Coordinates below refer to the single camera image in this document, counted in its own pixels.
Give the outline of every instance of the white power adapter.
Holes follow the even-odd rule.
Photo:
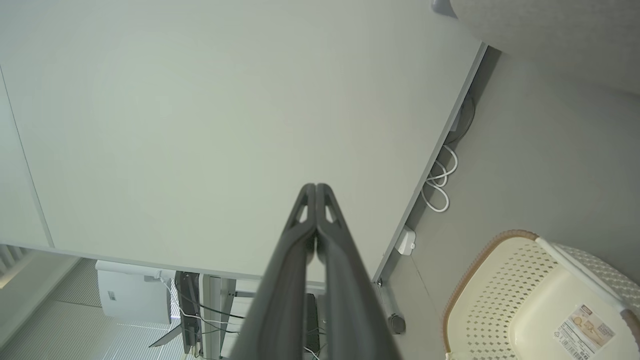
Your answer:
[[[400,237],[398,237],[396,241],[396,250],[400,255],[411,255],[413,249],[415,249],[415,231],[405,225],[400,231]]]

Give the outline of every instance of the white desk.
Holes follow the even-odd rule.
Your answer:
[[[309,182],[373,276],[482,51],[422,0],[0,4],[55,250],[227,277],[263,273]]]

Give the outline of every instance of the coiled white cable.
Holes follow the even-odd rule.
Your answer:
[[[432,176],[431,175],[431,171],[433,171],[433,168],[431,168],[431,171],[429,172],[429,177],[427,177],[427,179],[425,180],[424,184],[429,185],[430,187],[438,190],[443,196],[444,199],[446,201],[444,208],[442,209],[438,209],[435,206],[431,205],[431,203],[427,200],[427,197],[424,195],[424,185],[422,185],[422,188],[420,189],[420,195],[422,195],[422,198],[424,199],[424,202],[427,203],[427,206],[429,206],[431,208],[431,210],[437,212],[437,213],[443,213],[445,211],[447,211],[447,209],[449,209],[449,196],[447,195],[447,193],[442,189],[443,186],[445,186],[447,184],[447,180],[449,178],[449,175],[453,174],[454,171],[456,171],[456,169],[458,168],[458,156],[456,155],[456,153],[451,150],[451,148],[447,145],[443,145],[442,146],[444,149],[447,149],[450,153],[451,156],[453,156],[453,168],[449,171],[447,171],[447,168],[438,160],[435,161],[434,165],[438,165],[441,169],[442,169],[442,174],[437,175],[437,176]],[[436,180],[437,179],[442,179],[441,183],[438,183]]]

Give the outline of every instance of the barcode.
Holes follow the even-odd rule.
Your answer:
[[[583,360],[582,355],[580,355],[580,353],[578,352],[578,350],[576,350],[573,345],[569,344],[569,341],[564,340],[562,342],[562,346],[564,346],[564,348],[569,351],[569,354],[571,354],[573,356],[574,359],[576,360]]]

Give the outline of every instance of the sticker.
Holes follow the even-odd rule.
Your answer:
[[[587,305],[578,307],[554,332],[575,360],[591,359],[615,335]]]

